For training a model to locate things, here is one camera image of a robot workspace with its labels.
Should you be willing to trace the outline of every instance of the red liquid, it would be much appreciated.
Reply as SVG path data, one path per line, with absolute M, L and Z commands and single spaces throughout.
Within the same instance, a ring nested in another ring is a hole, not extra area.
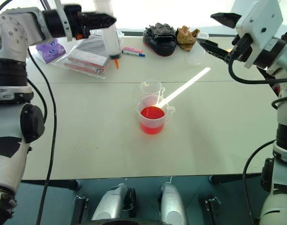
M 141 111 L 141 115 L 143 115 L 145 118 L 155 120 L 155 119 L 159 119 L 159 118 L 163 117 L 165 115 L 165 113 L 162 109 L 160 109 L 158 107 L 150 106 L 150 107 L 144 108 Z M 161 125 L 160 127 L 150 128 L 150 127 L 146 127 L 142 123 L 140 123 L 140 127 L 145 133 L 148 133 L 150 135 L 154 135 L 154 134 L 157 134 L 160 131 L 162 131 L 164 124 Z

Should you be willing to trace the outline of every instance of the clear plastic cup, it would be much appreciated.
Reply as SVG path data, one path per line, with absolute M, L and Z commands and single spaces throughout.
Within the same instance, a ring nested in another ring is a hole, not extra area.
M 209 34 L 200 32 L 197 38 L 208 40 Z M 200 46 L 200 44 L 196 41 L 190 52 L 187 53 L 185 58 L 188 64 L 195 66 L 201 64 L 205 60 L 205 54 L 206 52 L 204 48 Z
M 176 111 L 173 106 L 168 106 L 168 104 L 165 104 L 161 108 L 161 110 L 164 112 L 164 115 L 158 119 L 149 119 L 141 114 L 144 109 L 151 106 L 155 106 L 163 100 L 164 98 L 162 98 L 161 96 L 147 95 L 139 101 L 137 112 L 139 114 L 140 127 L 145 133 L 154 135 L 161 132 L 165 122 L 168 121 L 171 118 L 172 114 Z
M 154 78 L 149 78 L 142 82 L 139 88 L 141 89 L 141 97 L 147 95 L 157 95 L 163 97 L 163 93 L 165 91 L 165 87 L 162 87 L 161 82 Z

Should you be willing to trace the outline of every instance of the pink marker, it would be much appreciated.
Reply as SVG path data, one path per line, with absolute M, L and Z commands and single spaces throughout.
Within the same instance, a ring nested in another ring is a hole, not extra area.
M 136 48 L 131 48 L 131 47 L 124 47 L 123 48 L 124 51 L 128 51 L 128 52 L 133 52 L 133 53 L 142 53 L 142 49 L 136 49 Z

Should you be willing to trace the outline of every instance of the robotic arm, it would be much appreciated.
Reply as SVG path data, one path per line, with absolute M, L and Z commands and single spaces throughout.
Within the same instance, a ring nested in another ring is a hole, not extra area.
M 79 5 L 40 11 L 36 7 L 0 14 L 0 225 L 12 217 L 30 143 L 44 132 L 41 110 L 30 104 L 26 56 L 31 45 L 53 38 L 88 38 L 90 30 L 108 28 L 110 15 L 82 13 Z
M 198 39 L 205 50 L 229 64 L 231 76 L 241 83 L 260 84 L 265 81 L 248 81 L 236 77 L 232 70 L 234 60 L 245 62 L 250 68 L 256 65 L 280 83 L 279 98 L 287 97 L 287 33 L 281 39 L 274 38 L 283 19 L 277 0 L 253 2 L 245 15 L 217 13 L 212 18 L 236 28 L 232 51 L 220 49 L 214 42 Z M 270 191 L 260 215 L 260 225 L 287 225 L 287 99 L 280 100 L 278 130 L 273 143 L 273 159 L 267 159 L 262 171 L 262 186 Z

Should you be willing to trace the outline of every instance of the black cable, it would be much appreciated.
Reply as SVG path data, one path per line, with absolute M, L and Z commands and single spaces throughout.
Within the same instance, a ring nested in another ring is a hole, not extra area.
M 230 57 L 229 62 L 228 62 L 228 72 L 231 75 L 231 77 L 240 83 L 245 83 L 245 84 L 275 84 L 275 83 L 286 83 L 287 78 L 284 79 L 275 79 L 275 80 L 260 80 L 260 81 L 250 81 L 250 80 L 244 80 L 240 77 L 237 77 L 233 71 L 233 62 L 234 58 Z
M 247 171 L 247 168 L 248 166 L 250 165 L 250 162 L 251 160 L 254 158 L 254 156 L 259 152 L 261 151 L 263 148 L 265 148 L 266 146 L 272 144 L 275 140 L 272 140 L 272 141 L 269 141 L 263 145 L 261 145 L 259 148 L 257 148 L 257 150 L 255 150 L 251 156 L 248 158 L 248 160 L 246 161 L 246 164 L 244 166 L 244 169 L 243 169 L 243 173 L 242 173 L 242 181 L 243 181 L 243 188 L 244 188 L 244 194 L 245 194 L 245 200 L 246 200 L 246 204 L 247 204 L 247 209 L 248 209 L 248 212 L 249 212 L 249 215 L 250 215 L 250 220 L 251 220 L 251 224 L 254 225 L 254 216 L 253 216 L 253 213 L 251 211 L 251 206 L 250 206 L 250 199 L 248 197 L 248 193 L 247 193 L 247 187 L 246 187 L 246 171 Z
M 271 102 L 271 106 L 275 109 L 278 109 L 278 106 L 276 104 L 279 102 L 284 102 L 284 101 L 287 101 L 287 97 L 282 97 L 282 98 L 274 100 L 273 102 Z
M 54 109 L 54 131 L 53 131 L 53 138 L 52 138 L 50 165 L 49 165 L 49 170 L 48 170 L 48 173 L 46 175 L 46 180 L 44 183 L 44 190 L 43 190 L 43 193 L 41 196 L 40 206 L 39 206 L 39 211 L 38 211 L 38 216 L 37 216 L 37 222 L 36 222 L 36 225 L 40 225 L 40 221 L 41 221 L 41 217 L 42 217 L 42 213 L 43 213 L 43 209 L 44 209 L 45 195 L 46 195 L 46 191 L 47 191 L 47 188 L 49 185 L 51 172 L 52 172 L 52 166 L 53 166 L 53 160 L 54 160 L 54 149 L 55 149 L 56 131 L 57 131 L 57 111 L 56 111 L 56 103 L 55 103 L 55 99 L 53 96 L 53 92 L 52 92 L 51 87 L 50 87 L 50 83 L 49 83 L 48 79 L 46 78 L 46 76 L 44 75 L 44 73 L 42 72 L 42 70 L 39 68 L 39 66 L 35 62 L 35 60 L 33 59 L 31 52 L 30 52 L 30 49 L 28 49 L 28 53 L 29 53 L 29 56 L 30 56 L 31 60 L 33 61 L 34 65 L 37 67 L 37 69 L 39 70 L 39 72 L 43 76 L 43 78 L 46 82 L 46 85 L 48 86 L 48 89 L 49 89 L 49 92 L 51 95 L 51 99 L 52 99 L 52 103 L 53 103 L 53 109 Z
M 0 5 L 0 11 L 9 3 L 11 2 L 12 0 L 6 0 L 4 1 L 1 5 Z
M 42 101 L 42 104 L 44 105 L 44 123 L 46 121 L 46 117 L 47 117 L 47 114 L 48 114 L 48 109 L 46 107 L 46 102 L 44 100 L 44 97 L 42 96 L 42 94 L 40 93 L 40 91 L 38 90 L 38 88 L 35 86 L 35 84 L 32 83 L 31 80 L 29 80 L 28 78 L 28 83 L 31 85 L 31 87 L 36 91 L 36 93 L 39 95 L 41 101 Z

